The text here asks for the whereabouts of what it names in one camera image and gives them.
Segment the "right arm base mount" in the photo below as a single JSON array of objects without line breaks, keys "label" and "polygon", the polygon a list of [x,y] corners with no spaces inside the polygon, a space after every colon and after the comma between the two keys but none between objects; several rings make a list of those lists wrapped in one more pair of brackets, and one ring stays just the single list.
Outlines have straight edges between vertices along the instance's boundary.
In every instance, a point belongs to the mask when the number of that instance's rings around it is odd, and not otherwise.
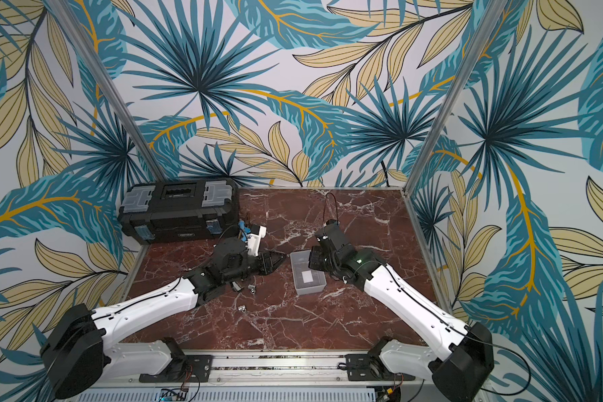
[{"label": "right arm base mount", "polygon": [[392,340],[393,338],[384,336],[366,353],[347,354],[345,362],[338,364],[338,369],[347,372],[349,381],[414,380],[413,375],[391,373],[382,363],[382,348]]}]

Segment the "translucent plastic storage box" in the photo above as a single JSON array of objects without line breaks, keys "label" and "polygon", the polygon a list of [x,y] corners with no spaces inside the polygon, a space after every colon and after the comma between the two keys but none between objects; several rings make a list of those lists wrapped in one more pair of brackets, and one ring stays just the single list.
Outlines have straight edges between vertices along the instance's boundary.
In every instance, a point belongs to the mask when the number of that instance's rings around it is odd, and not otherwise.
[{"label": "translucent plastic storage box", "polygon": [[298,296],[320,293],[327,284],[323,271],[314,271],[309,267],[310,255],[310,250],[290,254],[293,281]]}]

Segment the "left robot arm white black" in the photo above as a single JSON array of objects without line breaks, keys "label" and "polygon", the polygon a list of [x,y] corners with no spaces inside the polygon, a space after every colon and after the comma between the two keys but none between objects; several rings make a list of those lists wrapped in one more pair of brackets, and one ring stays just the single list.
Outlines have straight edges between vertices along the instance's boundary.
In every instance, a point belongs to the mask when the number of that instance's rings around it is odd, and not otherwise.
[{"label": "left robot arm white black", "polygon": [[67,310],[40,350],[53,396],[65,400],[99,380],[131,375],[142,382],[190,380],[196,364],[174,339],[125,343],[125,338],[209,303],[229,285],[268,276],[287,258],[259,247],[259,241],[225,239],[204,263],[165,286],[107,307],[81,303]]}]

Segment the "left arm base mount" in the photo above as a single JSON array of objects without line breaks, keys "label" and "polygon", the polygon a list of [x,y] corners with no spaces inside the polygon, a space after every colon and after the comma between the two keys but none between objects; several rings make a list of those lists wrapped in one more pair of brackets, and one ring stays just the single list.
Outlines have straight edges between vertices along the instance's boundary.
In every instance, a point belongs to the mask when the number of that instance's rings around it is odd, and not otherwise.
[{"label": "left arm base mount", "polygon": [[186,354],[174,338],[163,338],[159,345],[169,349],[169,363],[157,374],[141,374],[141,383],[188,383],[193,377],[202,383],[209,381],[214,358],[211,354]]}]

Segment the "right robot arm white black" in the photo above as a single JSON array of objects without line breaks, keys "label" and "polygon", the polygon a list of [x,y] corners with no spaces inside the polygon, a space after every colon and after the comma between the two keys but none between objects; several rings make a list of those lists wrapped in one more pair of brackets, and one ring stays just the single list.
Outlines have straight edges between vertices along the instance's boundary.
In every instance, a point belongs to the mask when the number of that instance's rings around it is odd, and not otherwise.
[{"label": "right robot arm white black", "polygon": [[387,306],[426,343],[380,343],[374,355],[392,374],[430,380],[450,401],[472,401],[494,368],[492,335],[439,308],[410,286],[390,263],[371,249],[357,249],[337,223],[325,225],[309,266],[353,285]]}]

